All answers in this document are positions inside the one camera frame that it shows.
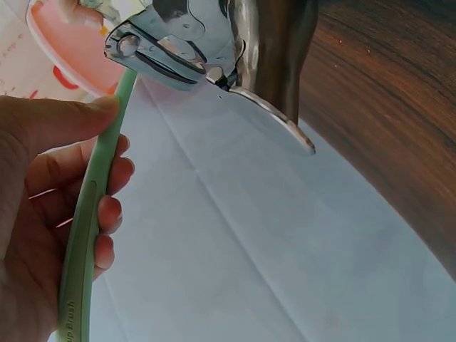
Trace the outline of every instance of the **hand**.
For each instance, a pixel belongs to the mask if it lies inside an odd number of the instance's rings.
[[[58,0],[62,19],[70,24],[84,24],[101,29],[103,16],[94,9],[82,7],[79,0]]]
[[[66,244],[93,137],[118,112],[116,98],[90,105],[0,96],[0,336],[2,341],[46,342],[58,320],[58,290]],[[55,147],[67,146],[55,152]],[[134,173],[121,157],[121,136],[109,195]],[[113,233],[121,206],[106,196],[98,207],[95,276],[114,260]]]

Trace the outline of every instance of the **finger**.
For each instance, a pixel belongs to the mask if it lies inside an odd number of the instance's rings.
[[[103,16],[94,9],[82,7],[78,0],[58,0],[61,18],[69,24],[83,24],[101,29]]]
[[[82,178],[95,141],[96,139],[93,138],[81,144],[36,157],[29,166],[25,180],[28,196],[33,197]],[[124,135],[121,135],[115,156],[121,156],[129,147],[130,142]]]
[[[114,263],[114,242],[107,235],[98,236],[95,242],[95,274],[97,279],[103,272],[109,270]]]
[[[116,159],[110,173],[108,194],[114,195],[124,188],[132,177],[134,169],[131,160],[122,157]],[[82,178],[80,178],[67,187],[45,192],[30,199],[39,217],[47,227],[56,227],[62,222],[73,218],[82,181]]]
[[[98,205],[101,234],[114,234],[122,224],[122,205],[118,199],[104,196]]]
[[[1,96],[0,105],[0,130],[16,139],[29,162],[51,148],[99,135],[119,111],[117,96],[99,98],[90,104]]]

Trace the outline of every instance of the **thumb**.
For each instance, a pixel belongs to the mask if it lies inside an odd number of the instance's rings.
[[[7,98],[0,101],[3,130],[25,148],[28,161],[37,154],[90,139],[102,133],[119,110],[116,96],[99,98],[92,103],[49,99]]]

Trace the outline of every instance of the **wooden surface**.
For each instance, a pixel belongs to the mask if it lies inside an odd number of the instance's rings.
[[[322,0],[301,74],[302,118],[396,208],[454,280],[455,13],[451,0]]]

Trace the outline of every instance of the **white tablecloth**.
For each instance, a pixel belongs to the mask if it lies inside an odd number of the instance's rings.
[[[147,88],[123,127],[137,169],[92,341],[455,340],[454,282],[316,133],[301,157],[210,85]]]

